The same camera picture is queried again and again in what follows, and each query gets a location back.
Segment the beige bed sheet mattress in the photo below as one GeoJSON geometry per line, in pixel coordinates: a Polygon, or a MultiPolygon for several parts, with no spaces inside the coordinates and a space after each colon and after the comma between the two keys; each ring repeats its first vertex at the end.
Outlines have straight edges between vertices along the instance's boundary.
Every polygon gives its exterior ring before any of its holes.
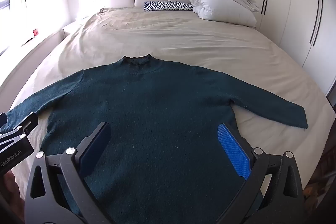
{"type": "MultiPolygon", "coordinates": [[[[150,55],[225,73],[303,107],[307,128],[293,127],[233,105],[237,131],[255,147],[281,155],[293,152],[301,182],[313,176],[335,112],[313,79],[281,48],[251,27],[199,19],[192,12],[105,10],[64,39],[38,66],[10,110],[31,95],[72,74],[124,57],[150,55]]],[[[42,151],[51,110],[29,135],[42,151]]]]}

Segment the white folded duvet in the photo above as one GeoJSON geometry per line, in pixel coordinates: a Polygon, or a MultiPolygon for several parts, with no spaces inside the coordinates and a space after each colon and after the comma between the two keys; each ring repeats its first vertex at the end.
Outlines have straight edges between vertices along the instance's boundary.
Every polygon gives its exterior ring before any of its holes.
{"type": "Polygon", "coordinates": [[[247,27],[256,27],[255,0],[189,0],[199,18],[247,27]]]}

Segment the dark teal knit sweater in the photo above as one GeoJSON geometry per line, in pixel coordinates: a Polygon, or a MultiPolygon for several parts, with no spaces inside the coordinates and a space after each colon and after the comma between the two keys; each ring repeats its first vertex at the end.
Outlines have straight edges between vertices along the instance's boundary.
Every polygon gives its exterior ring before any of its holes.
{"type": "Polygon", "coordinates": [[[225,73],[150,55],[82,70],[31,95],[1,132],[51,110],[41,149],[78,145],[101,122],[112,136],[86,182],[117,223],[214,223],[243,185],[218,139],[232,106],[307,128],[303,107],[225,73]]]}

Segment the zebra print pillow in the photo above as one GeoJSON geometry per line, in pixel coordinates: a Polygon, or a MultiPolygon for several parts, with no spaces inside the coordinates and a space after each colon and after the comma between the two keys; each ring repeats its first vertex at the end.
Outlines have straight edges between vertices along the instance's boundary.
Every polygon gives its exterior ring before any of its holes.
{"type": "Polygon", "coordinates": [[[146,1],[144,11],[192,11],[193,5],[179,1],[146,1]]]}

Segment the small red box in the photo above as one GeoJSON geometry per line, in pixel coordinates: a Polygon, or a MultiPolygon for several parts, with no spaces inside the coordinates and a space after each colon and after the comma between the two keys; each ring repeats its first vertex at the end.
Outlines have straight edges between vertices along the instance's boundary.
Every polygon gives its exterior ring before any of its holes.
{"type": "Polygon", "coordinates": [[[39,34],[39,32],[38,32],[37,29],[33,30],[33,35],[34,35],[34,36],[37,36],[38,34],[39,34]]]}

